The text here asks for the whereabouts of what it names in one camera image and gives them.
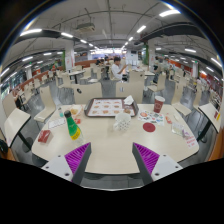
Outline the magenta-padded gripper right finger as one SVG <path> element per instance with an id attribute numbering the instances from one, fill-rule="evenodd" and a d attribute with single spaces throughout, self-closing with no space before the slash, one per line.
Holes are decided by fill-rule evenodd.
<path id="1" fill-rule="evenodd" d="M 159 155 L 137 143 L 133 144 L 132 153 L 145 185 L 182 169 L 182 167 L 167 154 Z"/>

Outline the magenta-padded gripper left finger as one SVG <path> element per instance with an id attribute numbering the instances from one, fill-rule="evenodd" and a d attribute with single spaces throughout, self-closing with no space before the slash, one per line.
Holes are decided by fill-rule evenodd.
<path id="1" fill-rule="evenodd" d="M 91 143 L 84 144 L 66 155 L 58 155 L 42 169 L 79 185 L 91 154 Z"/>

